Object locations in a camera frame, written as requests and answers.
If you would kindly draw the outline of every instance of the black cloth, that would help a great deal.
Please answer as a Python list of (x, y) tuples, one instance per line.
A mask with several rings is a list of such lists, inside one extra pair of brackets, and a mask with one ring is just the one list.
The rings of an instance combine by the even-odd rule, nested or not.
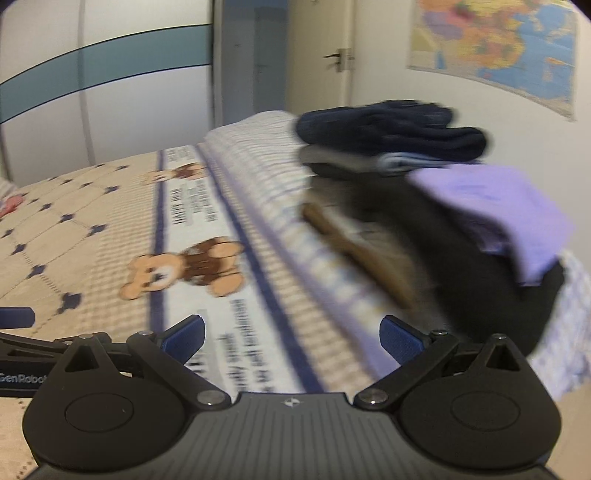
[[(338, 176), (335, 167), (317, 174)], [(525, 355), (533, 351), (564, 283), (559, 262), (539, 286), (520, 287), (509, 259), (480, 252), (449, 210), (404, 177), (362, 173), (346, 178), (357, 185), (354, 202), (366, 219), (393, 224), (412, 242), (436, 284), (436, 299), (453, 333), (474, 342), (505, 333)]]
[(486, 148), (484, 133), (473, 127), (447, 128), (452, 117), (449, 108), (433, 103), (389, 100), (308, 112), (295, 131), (306, 143), (363, 155), (412, 152), (459, 162), (480, 157)]

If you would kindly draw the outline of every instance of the purple cloth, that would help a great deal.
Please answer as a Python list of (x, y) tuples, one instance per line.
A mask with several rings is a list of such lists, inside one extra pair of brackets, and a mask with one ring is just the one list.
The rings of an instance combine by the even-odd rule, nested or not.
[(514, 168), (454, 164), (415, 170), (407, 178), (455, 210), (480, 250), (511, 256), (522, 285), (540, 283), (573, 233), (558, 207)]

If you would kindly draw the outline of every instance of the wall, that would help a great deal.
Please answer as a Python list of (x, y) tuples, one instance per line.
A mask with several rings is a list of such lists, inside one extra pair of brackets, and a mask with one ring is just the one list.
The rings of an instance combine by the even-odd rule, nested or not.
[(356, 12), (353, 104), (420, 99), (454, 107), (457, 123), (487, 130), (486, 160), (517, 167), (572, 218), (571, 247), (591, 268), (591, 24), (579, 15), (575, 118), (471, 80), (417, 72), (407, 63), (413, 0), (362, 0)]
[(211, 0), (16, 0), (0, 127), (23, 185), (196, 143), (212, 120)]

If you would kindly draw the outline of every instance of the folded clothes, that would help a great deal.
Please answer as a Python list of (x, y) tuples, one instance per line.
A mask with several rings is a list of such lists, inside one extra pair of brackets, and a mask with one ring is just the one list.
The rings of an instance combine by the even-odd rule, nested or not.
[(399, 101), (308, 112), (297, 121), (295, 131), (306, 143), (364, 155), (412, 152), (470, 161), (484, 152), (486, 137), (482, 131), (446, 128), (452, 119), (450, 109)]
[(418, 153), (390, 152), (368, 157), (320, 145), (306, 145), (300, 149), (298, 156), (300, 163), (306, 166), (331, 164), (352, 173), (376, 172), (383, 176), (403, 175), (417, 168), (440, 168), (455, 163)]
[(537, 287), (515, 283), (512, 262), (480, 251), (457, 224), (454, 213), (429, 198), (405, 177), (351, 174), (330, 165), (315, 173), (347, 178), (356, 185), (352, 205), (359, 218), (378, 221), (408, 239), (431, 280), (450, 330), (474, 342), (508, 335), (528, 355), (540, 340), (564, 283), (555, 262)]
[(455, 164), (415, 170), (408, 181), (457, 211), (483, 252), (510, 256), (523, 285), (540, 283), (573, 232), (560, 209), (514, 168)]

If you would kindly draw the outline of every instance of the world map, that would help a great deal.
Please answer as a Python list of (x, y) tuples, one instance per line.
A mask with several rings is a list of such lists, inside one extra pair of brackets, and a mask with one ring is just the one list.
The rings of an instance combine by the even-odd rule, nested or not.
[(567, 0), (415, 0), (409, 67), (504, 88), (573, 116)]

